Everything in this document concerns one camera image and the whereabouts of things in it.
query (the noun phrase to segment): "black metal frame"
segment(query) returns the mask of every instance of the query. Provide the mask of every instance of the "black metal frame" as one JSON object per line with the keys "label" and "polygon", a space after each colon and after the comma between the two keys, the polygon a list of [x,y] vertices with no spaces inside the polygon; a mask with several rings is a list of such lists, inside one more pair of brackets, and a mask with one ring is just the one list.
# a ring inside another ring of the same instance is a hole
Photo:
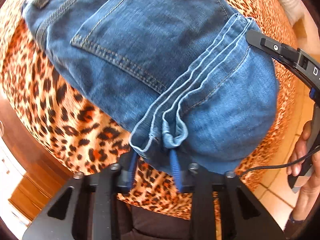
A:
{"label": "black metal frame", "polygon": [[[319,105],[320,80],[315,73],[319,71],[320,77],[320,67],[312,57],[259,32],[250,30],[246,38],[308,85],[310,97]],[[119,163],[109,165],[100,173],[89,176],[76,173],[34,219],[23,240],[120,239],[116,194],[131,190],[137,161],[138,155],[131,150],[121,155]],[[181,171],[181,179],[181,192],[193,193],[190,240],[216,239],[213,191],[218,194],[223,240],[285,239],[268,211],[233,172],[220,175],[191,163]],[[295,239],[318,239],[319,219],[316,221],[316,218],[319,217],[320,209],[316,206]]]}

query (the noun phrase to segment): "finger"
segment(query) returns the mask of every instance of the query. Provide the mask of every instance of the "finger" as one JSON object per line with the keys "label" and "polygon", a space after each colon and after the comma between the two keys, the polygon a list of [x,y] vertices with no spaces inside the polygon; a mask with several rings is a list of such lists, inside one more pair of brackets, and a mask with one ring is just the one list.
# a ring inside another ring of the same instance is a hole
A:
{"label": "finger", "polygon": [[303,126],[301,137],[303,140],[308,140],[311,135],[311,121],[308,121]]}
{"label": "finger", "polygon": [[[294,162],[297,159],[298,159],[298,154],[294,150],[294,152],[291,155],[291,158],[290,158],[289,162]],[[291,174],[293,176],[298,176],[300,171],[301,171],[301,163],[297,163],[297,164],[291,166]]]}
{"label": "finger", "polygon": [[[289,162],[289,163],[290,163],[290,162],[294,162],[296,159],[297,159],[297,154],[296,154],[296,151],[293,150],[292,155],[290,156],[288,162]],[[287,174],[288,174],[288,175],[292,174],[292,166],[289,166],[289,167],[287,168]]]}
{"label": "finger", "polygon": [[320,151],[312,156],[312,163],[314,172],[308,180],[307,184],[311,189],[317,189],[320,187]]}
{"label": "finger", "polygon": [[307,154],[307,142],[302,139],[302,136],[298,139],[294,149],[297,153],[297,159]]}

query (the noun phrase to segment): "hand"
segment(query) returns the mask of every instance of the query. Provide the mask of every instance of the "hand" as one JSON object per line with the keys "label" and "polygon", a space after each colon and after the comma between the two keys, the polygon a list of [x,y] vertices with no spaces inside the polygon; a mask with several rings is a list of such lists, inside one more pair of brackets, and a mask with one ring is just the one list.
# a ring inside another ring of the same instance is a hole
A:
{"label": "hand", "polygon": [[[311,121],[306,122],[300,138],[298,139],[289,162],[295,161],[307,154],[307,140],[311,134]],[[298,176],[302,162],[287,168],[287,174]],[[311,211],[320,192],[320,151],[312,156],[314,172],[307,183],[301,187],[296,207],[292,211],[293,219],[305,220]]]}

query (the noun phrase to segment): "ceramic tile floor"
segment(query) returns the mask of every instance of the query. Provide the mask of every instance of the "ceramic tile floor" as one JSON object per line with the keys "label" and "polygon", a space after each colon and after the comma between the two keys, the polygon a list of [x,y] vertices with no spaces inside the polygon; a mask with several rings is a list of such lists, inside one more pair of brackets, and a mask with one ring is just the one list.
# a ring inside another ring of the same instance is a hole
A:
{"label": "ceramic tile floor", "polygon": [[[287,163],[302,132],[303,125],[312,119],[313,101],[308,95],[309,89],[301,81],[298,81],[293,117],[278,154],[270,162],[270,165]],[[298,194],[294,194],[288,185],[286,170],[267,170],[254,194],[281,229],[284,229],[298,197]]]}

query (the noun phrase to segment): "pocket stitching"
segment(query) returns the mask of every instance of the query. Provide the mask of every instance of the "pocket stitching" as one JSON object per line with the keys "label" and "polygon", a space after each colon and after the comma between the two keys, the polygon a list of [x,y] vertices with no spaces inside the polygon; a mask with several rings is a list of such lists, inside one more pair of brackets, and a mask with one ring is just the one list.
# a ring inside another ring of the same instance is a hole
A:
{"label": "pocket stitching", "polygon": [[121,0],[116,6],[114,6],[103,18],[101,18],[96,24],[95,26],[92,28],[92,30],[89,32],[89,34],[86,36],[85,40],[83,41],[83,43],[85,41],[87,41],[90,37],[90,35],[92,34],[92,32],[96,29],[96,27],[98,27],[98,25],[106,18],[108,17],[108,15],[110,13],[112,13],[124,0]]}
{"label": "pocket stitching", "polygon": [[216,85],[216,87],[215,87],[214,89],[212,89],[212,90],[206,95],[206,97],[205,97],[203,100],[199,101],[198,103],[195,103],[193,106],[189,107],[186,111],[184,111],[184,112],[181,114],[181,117],[184,116],[184,115],[185,115],[189,110],[191,110],[192,108],[194,108],[194,107],[196,107],[197,105],[200,105],[200,104],[204,103],[205,101],[207,101],[207,100],[209,99],[209,97],[212,96],[212,94],[213,94],[235,71],[237,71],[237,70],[240,68],[241,64],[244,62],[244,60],[246,59],[246,57],[247,57],[247,55],[248,55],[248,52],[249,52],[249,48],[250,48],[250,47],[251,47],[250,45],[247,47],[247,50],[246,50],[246,52],[245,52],[245,54],[244,54],[243,59],[242,59],[241,62],[236,66],[236,68],[235,68],[233,71],[231,71],[223,80],[221,80],[220,83],[219,83],[218,85]]}
{"label": "pocket stitching", "polygon": [[[82,38],[81,36],[76,35],[74,38],[72,38],[71,43],[73,43],[73,44],[78,43],[78,42],[76,41],[76,39],[80,39],[81,41],[83,41],[83,38]],[[106,60],[112,60],[112,62],[113,62],[114,64],[117,64],[121,69],[126,69],[126,70],[132,72],[132,73],[135,74],[137,77],[141,78],[141,79],[144,80],[147,84],[149,84],[150,86],[152,86],[152,88],[155,87],[155,88],[156,88],[156,91],[157,91],[158,93],[162,93],[163,90],[166,90],[166,86],[165,86],[163,83],[161,83],[161,82],[160,82],[158,79],[156,79],[153,75],[151,75],[151,74],[149,74],[148,72],[146,72],[145,70],[143,70],[139,65],[137,65],[137,64],[134,63],[134,62],[132,62],[131,60],[129,60],[129,59],[127,59],[127,58],[125,58],[125,57],[123,57],[123,56],[121,56],[121,55],[119,55],[119,54],[117,54],[117,53],[115,53],[115,52],[113,52],[113,51],[111,51],[111,50],[108,50],[108,49],[102,47],[101,45],[99,45],[99,44],[97,44],[97,43],[94,43],[94,42],[88,41],[88,40],[87,40],[87,41],[84,40],[84,41],[80,44],[81,49],[84,49],[84,48],[83,48],[84,43],[86,43],[86,44],[89,45],[88,50],[92,50],[92,49],[95,49],[94,47],[97,47],[97,49],[105,51],[105,53],[102,53],[101,51],[99,51],[98,53],[94,53],[93,51],[90,51],[90,52],[92,52],[93,54],[95,54],[95,55],[97,55],[97,56],[99,56],[99,57],[101,57],[101,58],[104,58],[104,59],[106,59]],[[128,64],[133,65],[134,67],[138,68],[138,69],[141,70],[143,73],[145,73],[147,76],[149,76],[150,78],[152,78],[153,80],[155,80],[156,82],[158,82],[160,86],[156,85],[155,81],[150,82],[148,79],[146,79],[146,78],[145,78],[144,76],[142,76],[141,74],[139,74],[139,73],[137,73],[136,71],[134,71],[133,69],[125,66],[123,63],[121,63],[120,61],[114,59],[113,57],[110,57],[110,56],[106,55],[106,53],[110,53],[110,54],[112,54],[112,55],[114,55],[114,56],[116,56],[116,57],[120,57],[120,58],[123,59],[124,61],[128,62]]]}

